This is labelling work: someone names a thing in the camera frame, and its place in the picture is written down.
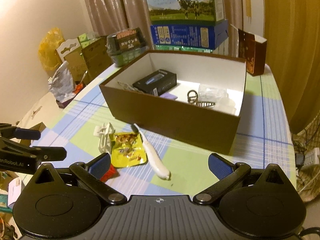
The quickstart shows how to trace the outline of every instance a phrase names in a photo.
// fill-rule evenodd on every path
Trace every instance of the purple object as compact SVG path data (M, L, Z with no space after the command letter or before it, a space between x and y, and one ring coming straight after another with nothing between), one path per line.
M161 96L161 98L167 98L167 99L171 99L171 100L176 100L178 97L173 95L173 94L170 94L168 92L166 93L163 93Z

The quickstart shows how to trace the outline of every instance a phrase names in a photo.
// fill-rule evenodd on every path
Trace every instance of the checkered tablecloth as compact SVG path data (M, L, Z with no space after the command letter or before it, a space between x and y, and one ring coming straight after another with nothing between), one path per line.
M53 162L68 167L88 162L100 154L99 138L93 136L96 125L111 122L116 131L131 131L130 125L110 113L99 84L116 70L111 66L91 82L61 116L49 125L33 145L62 146L67 158ZM229 161L246 162L252 168L277 163L296 186L294 150L281 97L268 66L262 76L247 75L241 119L229 155ZM170 181L159 179L150 165L118 169L120 176L107 182L129 197L137 195L181 195L191 197L218 179L208 169L210 151L147 131L148 141L156 148L164 165L171 171Z

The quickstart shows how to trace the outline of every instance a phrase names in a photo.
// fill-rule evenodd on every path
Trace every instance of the plastic bag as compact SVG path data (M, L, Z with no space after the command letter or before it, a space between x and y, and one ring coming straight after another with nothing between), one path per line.
M62 63L53 77L48 80L49 92L51 92L60 103L76 96L76 94L73 93L74 82L68 70L68 65L69 63L67 61Z
M217 103L222 98L228 97L226 89L219 89L204 84L200 84L198 94L200 101L210 101L214 103Z
M62 61L56 49L64 41L62 31L52 28L40 42L38 56L45 71L55 71L61 65Z
M303 202L309 202L320 194L320 165L298 172L297 191Z

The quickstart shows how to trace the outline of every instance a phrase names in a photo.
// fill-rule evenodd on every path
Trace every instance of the power strip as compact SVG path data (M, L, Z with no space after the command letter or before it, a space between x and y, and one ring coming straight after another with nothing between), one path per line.
M311 151L307 151L305 153L305 159L303 166L301 167L302 170L309 168L314 165L319 165L319 157L320 157L320 149L318 147L314 148Z

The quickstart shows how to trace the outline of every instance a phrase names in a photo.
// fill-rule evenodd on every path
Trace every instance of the beige curtain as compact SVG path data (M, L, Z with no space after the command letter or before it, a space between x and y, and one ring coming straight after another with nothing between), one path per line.
M243 29L242 0L223 0L225 18L229 24L238 29ZM238 57L238 32L229 25L229 55Z
M93 30L100 35L140 27L151 45L148 7L145 0L85 0L85 2Z
M320 111L320 0L265 0L265 38L266 62L297 133Z
M144 37L151 42L150 18L146 0L124 0L124 8L126 11L128 24L130 28L140 27Z

